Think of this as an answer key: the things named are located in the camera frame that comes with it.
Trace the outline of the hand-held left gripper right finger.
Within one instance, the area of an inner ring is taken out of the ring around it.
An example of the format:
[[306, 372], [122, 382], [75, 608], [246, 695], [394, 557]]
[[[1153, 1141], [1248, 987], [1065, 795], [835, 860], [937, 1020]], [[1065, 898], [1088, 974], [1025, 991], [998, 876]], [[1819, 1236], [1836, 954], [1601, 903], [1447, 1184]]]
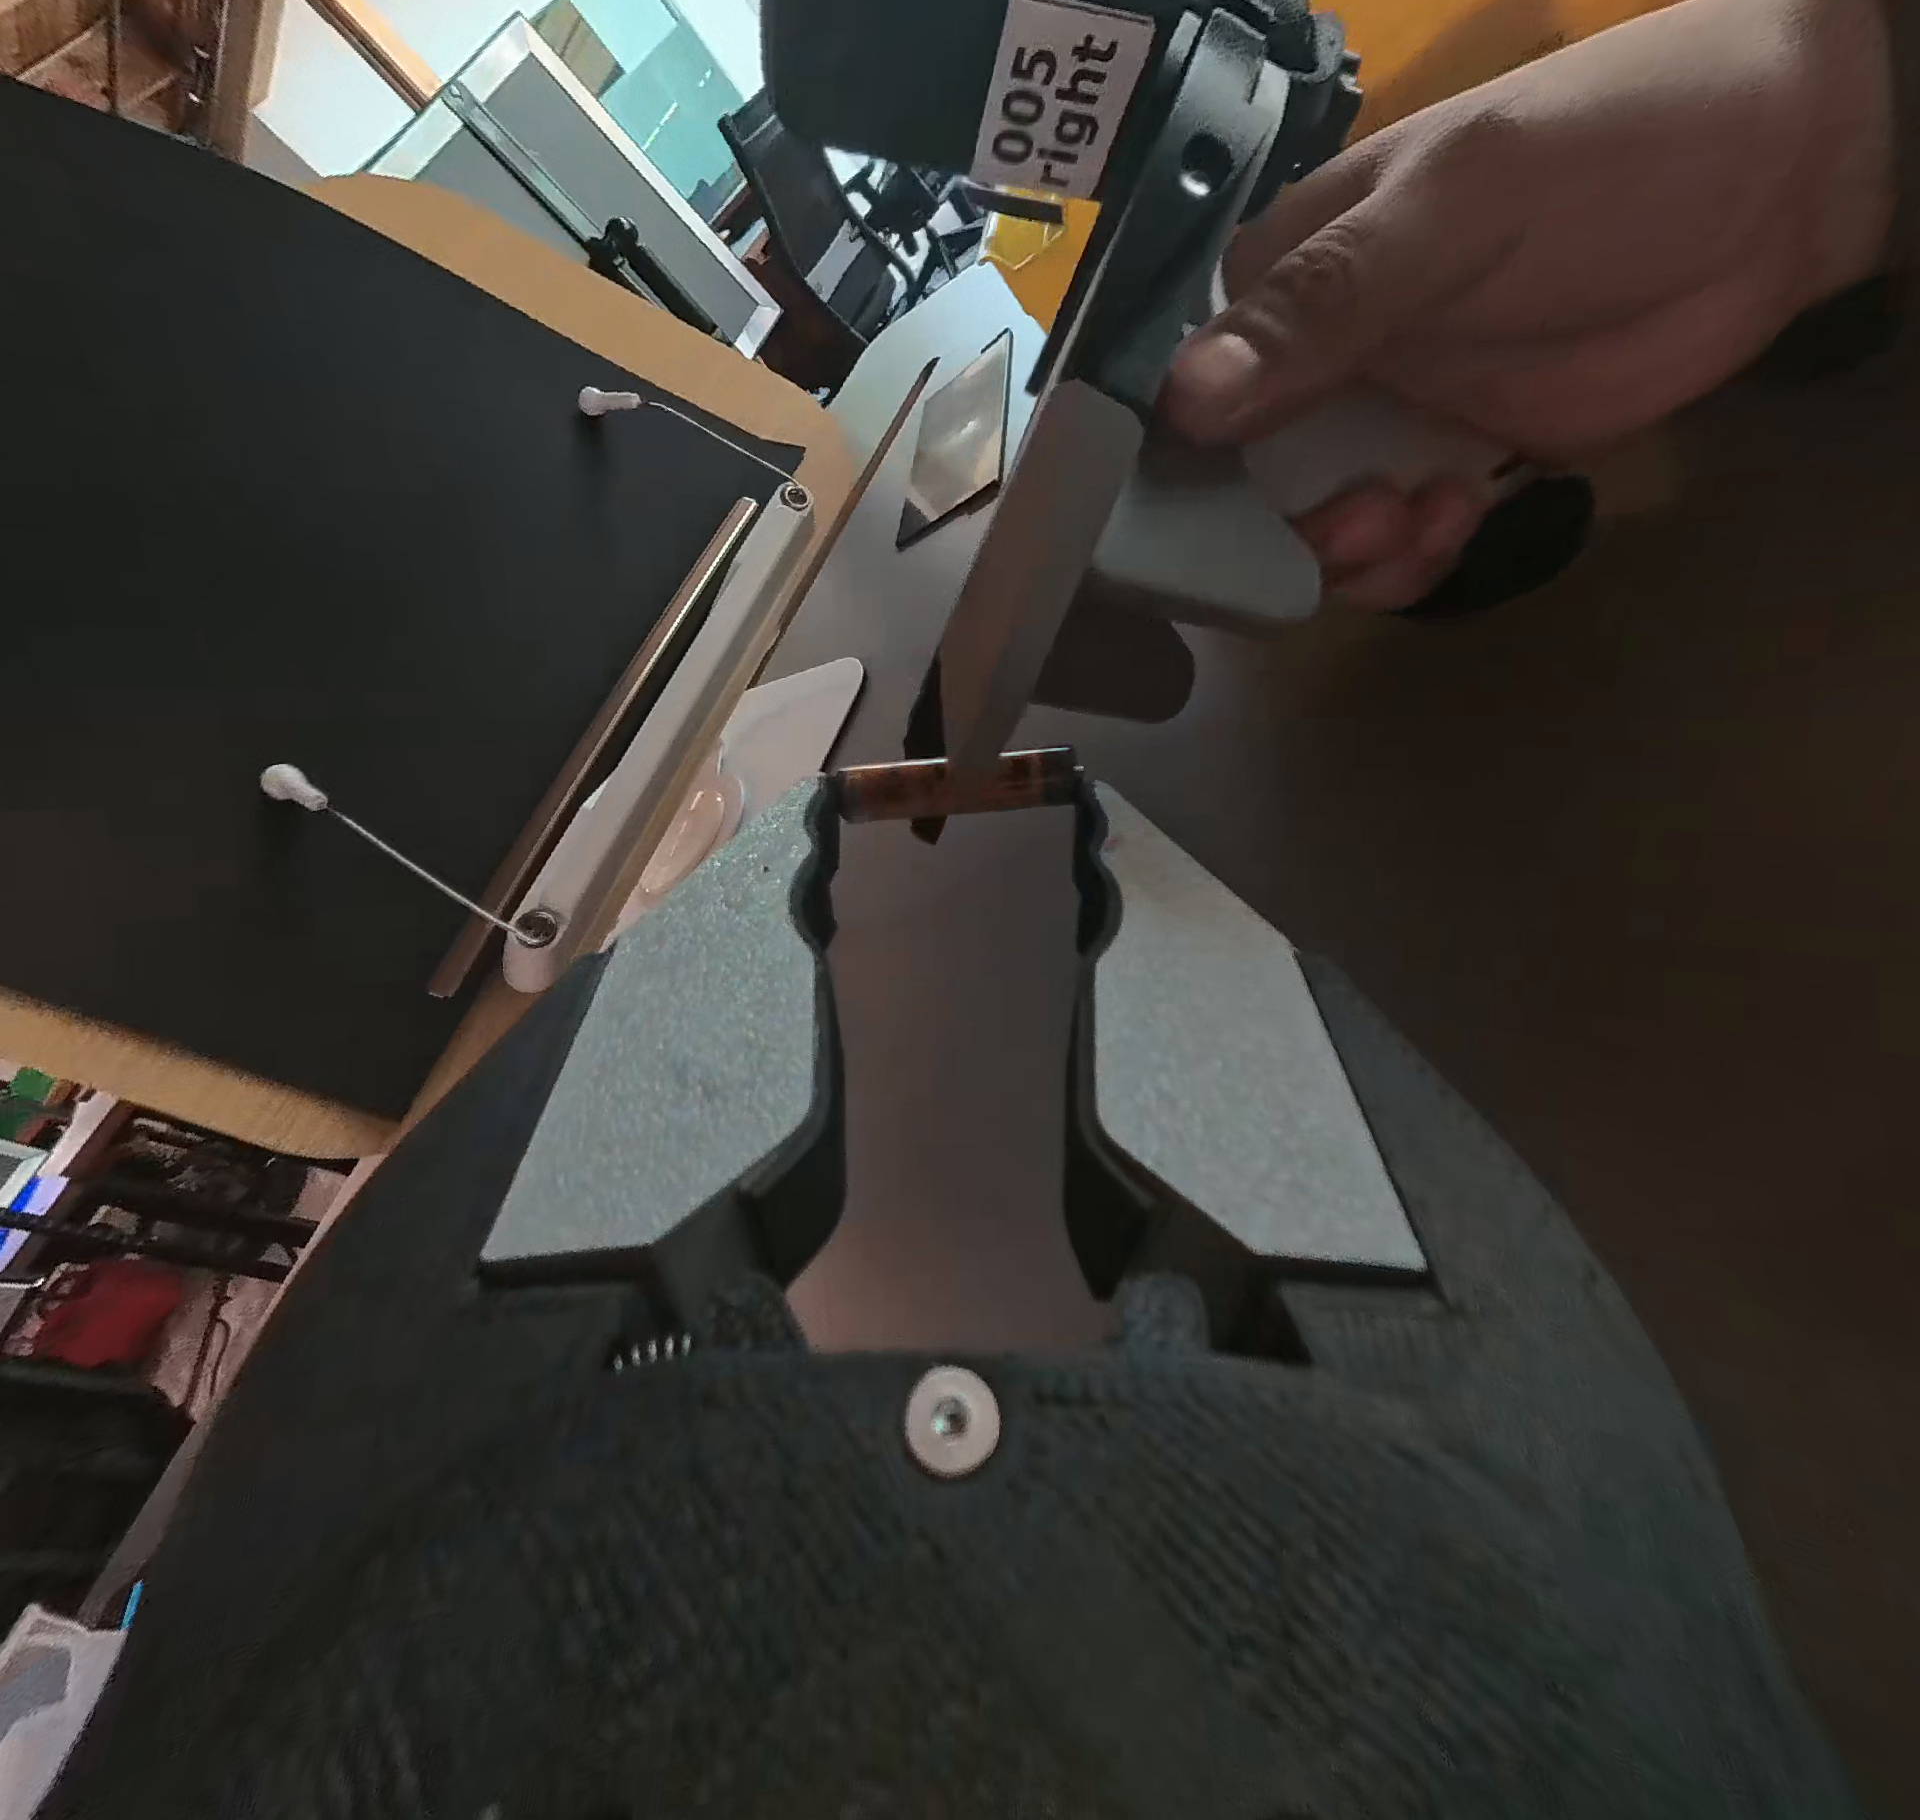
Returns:
[[1297, 951], [1115, 789], [1075, 800], [1069, 1243], [1114, 1301], [1281, 1280], [1412, 1286], [1427, 1258]]

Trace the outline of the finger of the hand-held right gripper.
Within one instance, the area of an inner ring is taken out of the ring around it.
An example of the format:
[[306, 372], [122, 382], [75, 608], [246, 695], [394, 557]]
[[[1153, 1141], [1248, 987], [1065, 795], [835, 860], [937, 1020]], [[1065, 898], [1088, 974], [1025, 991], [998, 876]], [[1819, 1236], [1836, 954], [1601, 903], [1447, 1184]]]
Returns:
[[1136, 411], [1081, 377], [1053, 382], [1030, 417], [909, 716], [903, 752], [948, 764], [948, 804], [909, 809], [925, 845], [997, 775], [1037, 688], [1053, 688], [1047, 708], [1149, 719], [1153, 626], [1104, 603], [1069, 616], [1140, 443]]

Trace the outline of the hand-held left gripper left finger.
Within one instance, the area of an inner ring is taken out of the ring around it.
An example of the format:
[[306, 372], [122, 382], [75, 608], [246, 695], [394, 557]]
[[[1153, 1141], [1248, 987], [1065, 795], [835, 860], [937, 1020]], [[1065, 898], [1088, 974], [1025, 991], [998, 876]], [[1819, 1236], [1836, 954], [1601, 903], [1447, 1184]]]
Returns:
[[599, 958], [488, 1283], [808, 1271], [845, 1206], [838, 833], [828, 781], [799, 783]]

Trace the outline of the brown cylindrical battery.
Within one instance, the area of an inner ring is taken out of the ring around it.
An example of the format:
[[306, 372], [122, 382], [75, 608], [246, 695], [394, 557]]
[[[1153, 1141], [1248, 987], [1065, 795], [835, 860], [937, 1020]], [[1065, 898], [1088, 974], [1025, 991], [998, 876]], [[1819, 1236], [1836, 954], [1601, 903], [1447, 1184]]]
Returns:
[[959, 775], [948, 759], [899, 759], [828, 775], [831, 800], [849, 825], [948, 823], [1075, 800], [1084, 771], [1074, 750], [1049, 747], [998, 756], [987, 767]]

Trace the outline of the person's right hand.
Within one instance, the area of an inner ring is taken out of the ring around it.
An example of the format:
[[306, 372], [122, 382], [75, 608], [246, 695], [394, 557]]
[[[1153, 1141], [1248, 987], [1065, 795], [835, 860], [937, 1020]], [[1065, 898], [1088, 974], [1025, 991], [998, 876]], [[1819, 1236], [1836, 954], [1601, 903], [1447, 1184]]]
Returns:
[[1379, 129], [1244, 225], [1159, 396], [1244, 447], [1349, 387], [1528, 460], [1709, 396], [1870, 280], [1893, 222], [1879, 0], [1680, 0]]

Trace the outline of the grey square plate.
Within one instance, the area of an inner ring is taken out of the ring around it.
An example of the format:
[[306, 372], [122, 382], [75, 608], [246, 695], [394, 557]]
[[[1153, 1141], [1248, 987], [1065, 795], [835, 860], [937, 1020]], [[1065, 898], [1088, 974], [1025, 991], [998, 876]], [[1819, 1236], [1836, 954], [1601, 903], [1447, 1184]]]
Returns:
[[991, 499], [1007, 464], [1016, 332], [1002, 328], [925, 398], [895, 537], [903, 551]]

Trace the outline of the black mesh office chair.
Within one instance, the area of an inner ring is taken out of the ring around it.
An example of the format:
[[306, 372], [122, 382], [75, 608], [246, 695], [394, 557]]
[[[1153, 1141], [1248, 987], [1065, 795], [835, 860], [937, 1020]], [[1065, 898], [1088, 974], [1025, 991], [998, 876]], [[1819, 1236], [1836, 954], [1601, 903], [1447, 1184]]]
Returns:
[[782, 124], [761, 88], [720, 117], [769, 240], [769, 261], [799, 294], [786, 310], [835, 344], [861, 351], [899, 300], [895, 256], [855, 208], [827, 149]]

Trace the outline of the white stand base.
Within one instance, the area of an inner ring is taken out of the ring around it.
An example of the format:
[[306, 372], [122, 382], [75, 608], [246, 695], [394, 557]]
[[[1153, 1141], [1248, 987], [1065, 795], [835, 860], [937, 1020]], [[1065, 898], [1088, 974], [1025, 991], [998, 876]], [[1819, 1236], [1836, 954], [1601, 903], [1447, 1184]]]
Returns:
[[627, 913], [657, 909], [752, 818], [821, 776], [864, 682], [866, 667], [844, 656], [746, 692], [649, 860]]

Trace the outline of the white framed board stand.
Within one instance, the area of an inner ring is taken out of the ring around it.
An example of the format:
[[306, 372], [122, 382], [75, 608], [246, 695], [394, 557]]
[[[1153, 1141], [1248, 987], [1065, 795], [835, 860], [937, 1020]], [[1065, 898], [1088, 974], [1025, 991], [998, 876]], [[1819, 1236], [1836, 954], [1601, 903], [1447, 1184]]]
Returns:
[[455, 194], [746, 359], [780, 323], [777, 298], [522, 15], [366, 172]]

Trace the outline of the black board with wooden edge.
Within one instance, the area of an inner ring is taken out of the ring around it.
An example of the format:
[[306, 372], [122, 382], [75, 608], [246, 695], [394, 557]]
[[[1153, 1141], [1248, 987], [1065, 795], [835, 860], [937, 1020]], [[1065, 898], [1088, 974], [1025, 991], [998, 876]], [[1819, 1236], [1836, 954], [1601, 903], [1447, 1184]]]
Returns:
[[4, 80], [4, 994], [362, 1149], [481, 977], [483, 898], [722, 520], [851, 456], [803, 392], [565, 261], [583, 347], [357, 217]]

